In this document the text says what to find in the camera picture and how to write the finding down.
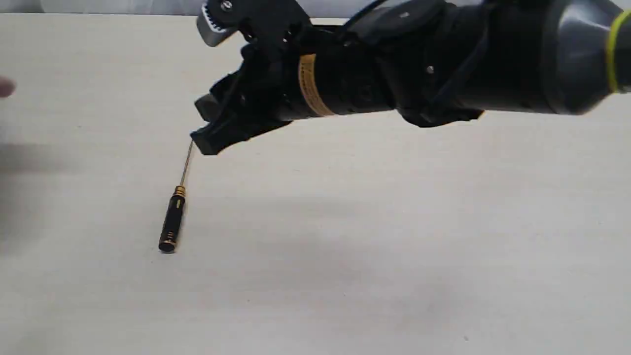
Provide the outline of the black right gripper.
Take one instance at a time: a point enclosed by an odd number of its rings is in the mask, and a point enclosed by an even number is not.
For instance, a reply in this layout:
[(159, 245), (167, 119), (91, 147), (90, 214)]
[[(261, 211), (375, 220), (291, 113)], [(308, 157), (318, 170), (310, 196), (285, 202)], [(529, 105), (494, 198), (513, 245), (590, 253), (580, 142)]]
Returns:
[[(394, 110), (370, 50), (311, 27), (295, 0), (206, 0), (196, 20), (203, 42), (217, 47), (235, 32), (248, 41), (245, 72), (228, 74), (194, 105), (206, 125), (191, 133), (198, 150), (218, 155), (234, 144), (298, 120)], [(263, 48), (280, 48), (270, 58)]]

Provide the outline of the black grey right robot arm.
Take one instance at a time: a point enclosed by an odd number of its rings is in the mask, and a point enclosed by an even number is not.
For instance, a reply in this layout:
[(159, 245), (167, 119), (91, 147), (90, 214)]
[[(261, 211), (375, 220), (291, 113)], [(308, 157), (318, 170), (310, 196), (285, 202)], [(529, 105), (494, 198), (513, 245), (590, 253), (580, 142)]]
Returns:
[(207, 0), (197, 28), (210, 47), (246, 39), (239, 69), (195, 102), (203, 155), (302, 119), (394, 110), (433, 128), (581, 115), (630, 91), (630, 11), (610, 0), (375, 0), (342, 25), (296, 0)]

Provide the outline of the open bare human hand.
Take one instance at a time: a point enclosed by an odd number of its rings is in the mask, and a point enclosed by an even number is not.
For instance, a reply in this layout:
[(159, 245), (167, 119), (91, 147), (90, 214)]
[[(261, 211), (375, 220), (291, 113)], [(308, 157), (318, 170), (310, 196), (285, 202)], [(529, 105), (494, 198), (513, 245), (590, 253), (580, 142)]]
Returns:
[(13, 79), (6, 78), (4, 76), (0, 77), (0, 98), (6, 99), (11, 97), (16, 90), (16, 83)]

